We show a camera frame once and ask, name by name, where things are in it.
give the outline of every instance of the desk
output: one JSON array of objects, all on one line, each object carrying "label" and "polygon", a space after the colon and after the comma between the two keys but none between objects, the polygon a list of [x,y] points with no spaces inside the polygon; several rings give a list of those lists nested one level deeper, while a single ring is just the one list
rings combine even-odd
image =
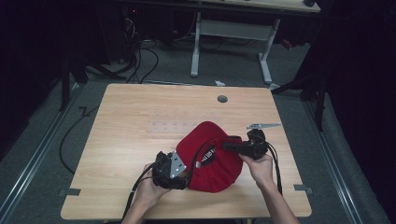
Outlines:
[{"label": "desk", "polygon": [[[317,4],[307,7],[302,0],[201,0],[199,3],[217,3],[225,5],[235,5],[240,7],[263,7],[278,10],[292,10],[300,12],[320,12]],[[199,43],[201,35],[218,35],[225,37],[236,37],[244,39],[254,39],[266,41],[262,53],[260,53],[259,61],[262,67],[262,75],[264,81],[268,84],[272,83],[270,71],[268,69],[267,57],[270,48],[274,42],[276,31],[280,19],[275,19],[272,25],[255,25],[228,21],[211,21],[201,20],[201,13],[197,13],[196,29],[195,29],[195,46],[192,54],[191,76],[197,77],[199,70]]]},{"label": "desk", "polygon": [[[218,97],[228,98],[220,103]],[[205,120],[247,140],[251,123],[277,123],[272,93],[263,88],[110,84],[98,110],[70,189],[65,219],[120,219],[134,182],[159,151],[177,143]],[[279,157],[284,197],[297,217],[311,207],[282,126],[264,129]],[[244,164],[228,189],[207,193],[190,189],[165,194],[146,218],[269,217],[261,192]]]}]

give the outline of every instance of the metal bracket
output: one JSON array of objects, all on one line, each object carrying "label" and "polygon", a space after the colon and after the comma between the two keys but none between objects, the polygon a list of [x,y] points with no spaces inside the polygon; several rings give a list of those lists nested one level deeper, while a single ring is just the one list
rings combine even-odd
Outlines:
[{"label": "metal bracket", "polygon": [[58,196],[66,197],[67,195],[78,196],[81,192],[81,189],[61,189],[59,190]]},{"label": "metal bracket", "polygon": [[173,179],[183,171],[187,169],[187,166],[183,163],[181,158],[177,155],[175,151],[172,152],[172,163],[171,163],[171,172],[170,178]]},{"label": "metal bracket", "polygon": [[278,123],[268,123],[268,124],[264,124],[264,123],[252,123],[250,125],[247,126],[247,129],[264,129],[264,128],[274,128],[274,127],[278,127],[281,126],[282,123],[278,122]]},{"label": "metal bracket", "polygon": [[294,185],[294,190],[303,190],[306,194],[312,194],[314,191],[306,185]]}]

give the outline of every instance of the red cap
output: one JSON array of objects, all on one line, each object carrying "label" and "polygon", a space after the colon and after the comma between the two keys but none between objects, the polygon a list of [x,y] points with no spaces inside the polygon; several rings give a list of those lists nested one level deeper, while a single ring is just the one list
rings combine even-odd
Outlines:
[{"label": "red cap", "polygon": [[243,162],[236,151],[224,150],[223,143],[241,144],[239,136],[229,136],[217,124],[199,124],[177,145],[177,155],[187,166],[189,189],[219,192],[241,174]]}]

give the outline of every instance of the gray carpet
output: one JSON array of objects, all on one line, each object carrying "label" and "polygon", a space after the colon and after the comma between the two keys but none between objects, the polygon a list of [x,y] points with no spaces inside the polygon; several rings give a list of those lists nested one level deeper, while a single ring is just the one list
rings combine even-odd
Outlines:
[{"label": "gray carpet", "polygon": [[[189,43],[189,41],[184,41],[180,44],[186,46],[174,45],[172,48],[156,42],[144,43],[143,48],[155,46],[152,50],[159,57],[157,67],[145,80],[150,83],[162,81],[210,86],[214,86],[215,80],[219,80],[226,86],[268,88],[268,85],[263,82],[257,59],[262,42],[249,43],[244,46],[223,43],[217,49],[210,49],[218,47],[217,43],[203,43],[205,49],[201,51],[198,77],[190,77],[192,46]],[[289,50],[279,45],[272,47],[268,63],[275,84],[286,84],[294,79],[308,49],[308,45]],[[140,78],[156,63],[156,56],[152,52],[142,49],[141,53],[141,67],[137,73]],[[108,68],[117,70],[122,66],[114,63]],[[54,135],[47,155],[12,213],[9,223],[103,223],[103,220],[69,221],[60,217],[64,198],[58,194],[60,189],[69,187],[73,176],[60,162],[59,147],[68,129],[81,118],[83,110],[81,107],[87,107],[90,110],[98,106],[106,86],[114,82],[120,81],[103,76],[90,76],[90,81],[71,105],[58,132]],[[306,109],[306,105],[314,105],[315,102],[301,102],[298,92],[286,91],[275,95],[274,98],[303,183],[312,189],[312,192],[308,193],[312,215],[302,217],[300,220],[302,223],[350,223],[330,175],[316,128],[312,125],[312,118]],[[33,114],[29,126],[19,141],[0,163],[1,202],[4,202],[11,192],[46,130],[54,121],[60,107],[60,99],[61,87],[57,85],[48,99]],[[94,116],[95,113],[92,113],[91,116],[83,119],[64,139],[64,160],[72,169],[76,169],[78,165]],[[359,209],[361,222],[389,223],[348,148],[328,97],[323,116],[323,128],[323,134]],[[254,223],[272,223],[272,221],[270,218],[258,218],[254,220]]]}]

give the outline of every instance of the wire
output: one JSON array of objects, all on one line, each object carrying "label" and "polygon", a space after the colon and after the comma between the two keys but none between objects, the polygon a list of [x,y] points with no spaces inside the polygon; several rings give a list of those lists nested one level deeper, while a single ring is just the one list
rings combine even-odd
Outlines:
[{"label": "wire", "polygon": [[191,22],[191,26],[190,26],[189,31],[188,31],[183,37],[181,37],[181,38],[179,38],[179,39],[175,39],[175,40],[174,40],[175,42],[177,42],[178,40],[190,39],[191,37],[195,36],[195,35],[190,35],[190,36],[187,36],[187,35],[189,35],[189,34],[191,33],[192,27],[193,27],[194,24],[195,24],[195,18],[196,18],[196,16],[197,16],[197,13],[195,12],[195,13],[194,13],[194,17],[192,18],[192,22]]},{"label": "wire", "polygon": [[140,68],[140,64],[141,64],[141,61],[142,61],[142,54],[141,54],[141,52],[140,52],[140,47],[141,47],[141,45],[142,45],[142,42],[140,42],[140,44],[139,44],[139,49],[138,49],[138,54],[139,54],[139,63],[137,64],[137,67],[136,67],[136,64],[134,65],[134,72],[129,76],[129,78],[126,80],[126,83],[129,83],[129,81],[131,81],[131,78],[133,77],[134,78],[134,76],[136,76],[137,77],[137,70]]},{"label": "wire", "polygon": [[240,77],[236,77],[236,79],[238,79],[239,81],[243,82],[245,85],[251,87],[251,85],[249,85],[244,79],[242,79]]},{"label": "wire", "polygon": [[233,44],[233,45],[245,46],[245,45],[257,43],[257,42],[259,42],[259,40],[249,39],[249,40],[248,40],[247,42],[245,42],[245,43],[236,43],[236,42],[227,40],[227,38],[224,38],[224,42],[225,42],[225,43],[228,43],[228,44]]},{"label": "wire", "polygon": [[140,184],[143,180],[145,180],[145,179],[153,179],[153,178],[154,178],[154,176],[145,177],[145,178],[143,178],[143,179],[141,179],[141,180],[139,181],[139,184]]},{"label": "wire", "polygon": [[[124,18],[124,19],[130,23],[129,26],[128,26],[128,28],[126,28],[126,32],[127,32],[127,33],[125,33],[125,32],[123,33],[124,36],[125,36],[125,39],[126,39],[127,55],[129,55],[131,49],[133,49],[133,47],[132,47],[133,44],[132,44],[132,43],[133,43],[133,40],[134,40],[134,34],[135,34],[135,32],[136,32],[136,27],[135,27],[133,21],[131,21],[131,20],[128,19],[128,18]],[[129,33],[130,33],[129,30],[131,29],[131,27],[133,27],[133,30],[132,30],[132,34],[130,35],[130,34],[129,34]],[[127,71],[129,71],[131,68],[133,68],[133,67],[135,66],[135,64],[136,64],[136,56],[133,54],[132,57],[131,57],[131,59],[130,59],[130,61],[129,61],[129,63],[128,63],[128,65],[126,65],[125,67],[121,68],[120,70],[114,71],[114,72],[112,72],[112,73],[115,74],[115,75],[119,75],[119,74],[121,74],[121,73],[127,72]],[[91,70],[91,69],[88,68],[88,67],[85,67],[85,71],[86,71],[87,73],[91,74],[91,75],[94,75],[94,76],[102,76],[102,75],[103,75],[103,73],[93,71],[93,70]]]},{"label": "wire", "polygon": [[[181,47],[188,47],[188,46],[194,45],[194,44],[195,44],[195,41],[194,41],[194,40],[189,40],[189,38],[185,38],[185,39],[183,39],[183,40],[175,41],[174,44],[176,44],[176,45],[178,45],[178,46],[181,46]],[[189,40],[190,43],[188,43],[188,44],[180,44],[180,42],[182,42],[182,41],[187,41],[187,40]]]},{"label": "wire", "polygon": [[97,110],[99,108],[99,105],[96,106],[94,109],[90,110],[87,114],[83,115],[81,118],[79,118],[77,121],[75,121],[73,123],[73,125],[67,130],[66,134],[64,135],[64,138],[62,138],[61,144],[59,145],[59,159],[61,160],[62,165],[64,166],[64,168],[66,168],[66,170],[68,172],[70,172],[72,175],[74,175],[76,172],[74,170],[72,170],[64,161],[64,155],[62,153],[63,150],[63,146],[64,146],[64,141],[67,137],[67,135],[69,135],[72,130],[76,127],[76,125],[78,125],[83,119],[87,118],[93,111]]},{"label": "wire", "polygon": [[217,45],[217,46],[215,46],[214,48],[205,48],[205,47],[203,47],[202,45],[201,45],[201,43],[200,43],[200,45],[199,45],[199,47],[201,48],[201,49],[206,49],[206,50],[215,50],[215,49],[218,49],[218,48],[220,48],[221,46],[222,46],[222,44],[223,44],[223,39],[222,38],[215,38],[215,37],[212,37],[212,38],[210,38],[210,37],[207,37],[206,36],[206,38],[203,38],[203,40],[205,40],[205,39],[218,39],[219,40],[219,44]]},{"label": "wire", "polygon": [[122,219],[125,218],[126,214],[128,213],[129,207],[131,207],[132,199],[134,198],[134,193],[136,192],[137,187],[139,186],[139,184],[140,184],[141,181],[143,181],[144,179],[146,179],[146,178],[143,178],[143,176],[144,176],[152,167],[154,167],[155,165],[157,165],[159,162],[161,162],[161,160],[155,161],[154,163],[152,163],[152,164],[151,164],[148,168],[146,168],[146,169],[143,171],[143,173],[137,178],[136,182],[134,183],[134,187],[132,188],[131,193],[129,194],[128,201],[127,201],[127,203],[126,203],[125,210],[124,210],[124,213],[123,213],[123,215],[122,215]]},{"label": "wire", "polygon": [[277,159],[277,153],[273,145],[270,143],[268,144],[268,149],[270,150],[273,158],[274,158],[274,163],[275,163],[275,169],[276,169],[276,183],[277,183],[277,190],[279,191],[280,194],[283,195],[283,189],[282,189],[282,181],[280,178],[280,170],[279,170],[279,164],[278,164],[278,159]]},{"label": "wire", "polygon": [[140,80],[139,84],[142,84],[142,83],[143,83],[143,80],[144,80],[152,71],[154,71],[154,69],[157,67],[158,61],[159,61],[158,55],[157,55],[154,51],[152,51],[151,49],[145,49],[145,50],[148,50],[148,51],[150,51],[151,53],[153,53],[153,54],[155,55],[157,61],[155,62],[154,66],[151,68],[151,70],[149,70],[149,72],[146,73],[146,74],[142,77],[142,79]]}]

